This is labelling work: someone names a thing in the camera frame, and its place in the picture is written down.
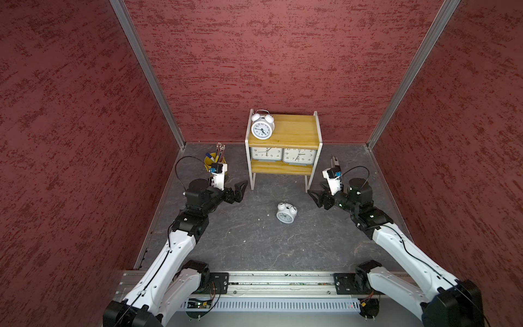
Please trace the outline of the white frame wooden shelf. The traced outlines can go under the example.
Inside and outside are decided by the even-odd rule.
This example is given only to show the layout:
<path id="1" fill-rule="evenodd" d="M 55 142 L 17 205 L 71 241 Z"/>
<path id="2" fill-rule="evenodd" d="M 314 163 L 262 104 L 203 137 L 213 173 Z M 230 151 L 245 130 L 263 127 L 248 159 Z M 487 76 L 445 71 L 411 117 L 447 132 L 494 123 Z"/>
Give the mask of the white frame wooden shelf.
<path id="1" fill-rule="evenodd" d="M 259 174 L 295 175 L 305 178 L 305 190 L 308 191 L 324 145 L 318 112 L 312 115 L 271 114 L 275 118 L 275 131 L 268 140 L 259 140 L 251 133 L 251 117 L 255 111 L 251 109 L 249 112 L 245 135 L 250 187 L 255 188 L 256 177 Z M 315 149 L 317 155 L 313 165 L 290 165 L 283 160 L 278 162 L 253 160 L 251 147 L 275 147 L 283 149 L 283 153 L 284 149 Z"/>

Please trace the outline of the grey square alarm clock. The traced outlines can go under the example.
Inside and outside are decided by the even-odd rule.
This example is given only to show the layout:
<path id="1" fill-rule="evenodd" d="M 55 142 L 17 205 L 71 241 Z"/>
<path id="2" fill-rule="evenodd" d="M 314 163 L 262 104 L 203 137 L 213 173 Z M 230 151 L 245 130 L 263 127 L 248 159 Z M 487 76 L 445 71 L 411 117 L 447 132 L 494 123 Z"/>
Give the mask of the grey square alarm clock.
<path id="1" fill-rule="evenodd" d="M 313 165 L 316 155 L 315 149 L 284 149 L 283 162 L 290 165 Z"/>
<path id="2" fill-rule="evenodd" d="M 278 162 L 283 159 L 283 149 L 275 147 L 251 147 L 251 159 L 258 161 Z"/>

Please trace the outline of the aluminium corner post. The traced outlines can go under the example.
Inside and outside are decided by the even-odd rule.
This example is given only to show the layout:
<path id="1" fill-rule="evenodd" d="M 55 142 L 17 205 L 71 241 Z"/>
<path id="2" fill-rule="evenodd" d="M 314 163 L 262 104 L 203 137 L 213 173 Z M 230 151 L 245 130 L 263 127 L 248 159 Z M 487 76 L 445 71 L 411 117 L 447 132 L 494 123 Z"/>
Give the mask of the aluminium corner post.
<path id="1" fill-rule="evenodd" d="M 149 87 L 155 96 L 155 99 L 167 121 L 167 124 L 174 135 L 178 147 L 183 151 L 186 147 L 186 140 L 184 139 L 181 128 L 178 126 L 174 115 L 172 114 L 170 105 L 168 103 L 167 97 L 165 96 L 162 86 L 154 72 L 153 66 L 147 56 L 147 52 L 140 40 L 138 32 L 132 22 L 132 18 L 129 14 L 129 11 L 125 5 L 125 2 L 122 0 L 110 0 L 110 4 L 114 10 L 114 13 L 117 16 L 117 19 L 122 27 L 124 34 L 135 54 L 135 57 L 138 60 L 140 67 L 147 79 Z"/>
<path id="2" fill-rule="evenodd" d="M 459 4 L 460 0 L 445 0 L 442 2 L 441 7 L 439 8 L 433 22 L 431 23 L 424 39 L 419 45 L 418 50 L 412 58 L 411 63 L 409 64 L 397 90 L 392 96 L 376 128 L 366 143 L 370 151 L 375 148 L 382 133 L 384 133 L 385 128 L 398 109 L 404 96 L 407 94 L 407 91 L 411 87 L 419 71 L 422 69 L 423 64 L 427 60 L 438 39 L 441 37 L 441 34 L 443 33 Z"/>

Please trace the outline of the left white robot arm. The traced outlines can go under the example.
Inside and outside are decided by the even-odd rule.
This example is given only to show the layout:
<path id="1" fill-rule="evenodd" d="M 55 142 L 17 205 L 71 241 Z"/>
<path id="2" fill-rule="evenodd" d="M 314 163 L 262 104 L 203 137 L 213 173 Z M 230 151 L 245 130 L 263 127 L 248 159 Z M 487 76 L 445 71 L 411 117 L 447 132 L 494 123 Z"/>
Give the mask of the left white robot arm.
<path id="1" fill-rule="evenodd" d="M 209 282 L 208 264 L 187 260 L 222 203 L 241 202 L 248 182 L 213 187 L 206 179 L 190 182 L 187 203 L 168 228 L 166 244 L 142 279 L 122 301 L 111 301 L 103 326 L 167 326 L 191 294 Z"/>

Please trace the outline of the bundle of coloured pencils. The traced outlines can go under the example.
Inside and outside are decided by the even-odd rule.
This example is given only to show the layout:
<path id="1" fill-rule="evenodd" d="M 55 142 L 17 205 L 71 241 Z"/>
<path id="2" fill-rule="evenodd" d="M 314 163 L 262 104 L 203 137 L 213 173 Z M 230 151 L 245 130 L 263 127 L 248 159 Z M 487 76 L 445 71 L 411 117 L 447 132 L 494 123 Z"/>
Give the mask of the bundle of coloured pencils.
<path id="1" fill-rule="evenodd" d="M 225 151 L 226 146 L 223 143 L 217 143 L 215 161 L 220 162 L 223 152 Z"/>

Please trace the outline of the left aluminium corner post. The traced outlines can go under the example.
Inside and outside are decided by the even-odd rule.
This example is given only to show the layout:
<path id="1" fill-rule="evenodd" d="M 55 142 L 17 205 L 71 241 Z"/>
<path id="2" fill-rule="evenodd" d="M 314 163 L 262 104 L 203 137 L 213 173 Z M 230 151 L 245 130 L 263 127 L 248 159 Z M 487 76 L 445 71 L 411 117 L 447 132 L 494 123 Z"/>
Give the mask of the left aluminium corner post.
<path id="1" fill-rule="evenodd" d="M 129 14 L 129 11 L 125 5 L 125 2 L 122 0 L 110 0 L 110 4 L 114 10 L 114 13 L 117 16 L 117 19 L 122 27 L 124 34 L 135 54 L 135 57 L 138 60 L 140 67 L 147 79 L 149 87 L 155 96 L 155 99 L 167 121 L 167 124 L 174 135 L 178 147 L 183 151 L 186 147 L 186 140 L 184 139 L 181 128 L 178 126 L 174 115 L 172 114 L 170 105 L 168 103 L 167 97 L 165 96 L 162 86 L 154 72 L 153 66 L 147 56 L 147 52 L 140 40 L 138 32 L 132 22 L 132 18 Z"/>

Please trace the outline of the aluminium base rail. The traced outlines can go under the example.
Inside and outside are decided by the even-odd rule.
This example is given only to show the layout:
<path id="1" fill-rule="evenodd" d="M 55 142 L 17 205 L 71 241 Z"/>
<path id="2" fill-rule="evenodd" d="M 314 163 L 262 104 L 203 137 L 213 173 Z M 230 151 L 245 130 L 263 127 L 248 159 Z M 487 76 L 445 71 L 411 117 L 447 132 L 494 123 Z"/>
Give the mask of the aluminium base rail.
<path id="1" fill-rule="evenodd" d="M 376 313 L 365 308 L 364 299 L 377 305 L 377 297 L 385 296 L 374 290 L 362 291 L 355 283 L 356 272 L 330 275 L 318 272 L 227 274 L 227 292 L 211 298 L 211 307 L 311 312 L 355 309 L 363 317 L 374 317 Z M 188 308 L 193 294 L 180 309 Z"/>

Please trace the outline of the white twin-bell clock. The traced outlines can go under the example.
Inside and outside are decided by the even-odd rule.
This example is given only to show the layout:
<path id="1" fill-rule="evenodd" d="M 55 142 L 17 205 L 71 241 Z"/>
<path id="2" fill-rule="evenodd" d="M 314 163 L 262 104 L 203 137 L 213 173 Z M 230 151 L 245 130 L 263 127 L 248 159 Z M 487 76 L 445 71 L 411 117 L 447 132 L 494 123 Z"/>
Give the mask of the white twin-bell clock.
<path id="1" fill-rule="evenodd" d="M 298 209 L 290 204 L 281 202 L 277 205 L 276 218 L 286 224 L 291 224 L 294 222 L 298 213 Z"/>
<path id="2" fill-rule="evenodd" d="M 275 131 L 275 118 L 268 110 L 256 110 L 251 117 L 251 133 L 259 140 L 268 140 Z"/>

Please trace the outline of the right aluminium corner post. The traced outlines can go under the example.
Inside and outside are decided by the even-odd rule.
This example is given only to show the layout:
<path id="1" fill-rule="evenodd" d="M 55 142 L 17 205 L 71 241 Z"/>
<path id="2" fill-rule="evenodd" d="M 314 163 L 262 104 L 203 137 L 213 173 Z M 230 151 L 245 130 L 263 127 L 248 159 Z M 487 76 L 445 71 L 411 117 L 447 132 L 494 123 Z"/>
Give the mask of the right aluminium corner post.
<path id="1" fill-rule="evenodd" d="M 419 71 L 422 69 L 423 64 L 427 60 L 438 39 L 441 37 L 441 34 L 443 33 L 459 4 L 460 0 L 445 0 L 442 2 L 441 7 L 439 8 L 433 22 L 431 23 L 424 39 L 419 45 L 418 50 L 412 58 L 411 63 L 409 64 L 397 90 L 392 96 L 376 128 L 366 143 L 370 151 L 375 148 L 382 133 L 384 133 L 385 128 L 398 109 L 404 96 L 407 94 L 407 91 L 411 87 Z"/>

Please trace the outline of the yellow metal pen bucket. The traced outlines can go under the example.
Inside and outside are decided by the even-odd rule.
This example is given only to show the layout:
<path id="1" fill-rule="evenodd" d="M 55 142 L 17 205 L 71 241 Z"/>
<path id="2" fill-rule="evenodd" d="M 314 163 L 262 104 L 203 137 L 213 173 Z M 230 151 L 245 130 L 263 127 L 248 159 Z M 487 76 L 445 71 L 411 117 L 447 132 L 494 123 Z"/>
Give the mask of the yellow metal pen bucket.
<path id="1" fill-rule="evenodd" d="M 211 166 L 215 163 L 226 163 L 224 156 L 218 156 L 216 153 L 206 153 L 204 158 L 204 165 L 208 172 L 211 171 Z"/>

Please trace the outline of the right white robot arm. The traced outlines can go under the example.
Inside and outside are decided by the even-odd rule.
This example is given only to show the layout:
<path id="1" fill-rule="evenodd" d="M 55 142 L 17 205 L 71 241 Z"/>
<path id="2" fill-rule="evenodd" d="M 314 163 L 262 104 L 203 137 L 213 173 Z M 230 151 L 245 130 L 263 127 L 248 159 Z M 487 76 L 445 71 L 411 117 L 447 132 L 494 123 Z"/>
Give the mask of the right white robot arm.
<path id="1" fill-rule="evenodd" d="M 355 283 L 362 291 L 385 294 L 410 311 L 424 326 L 486 326 L 482 293 L 470 280 L 461 281 L 405 236 L 393 219 L 374 205 L 373 190 L 363 178 L 353 178 L 347 190 L 323 183 L 309 196 L 320 208 L 340 208 L 358 230 L 385 249 L 414 280 L 405 280 L 370 260 L 359 265 Z"/>

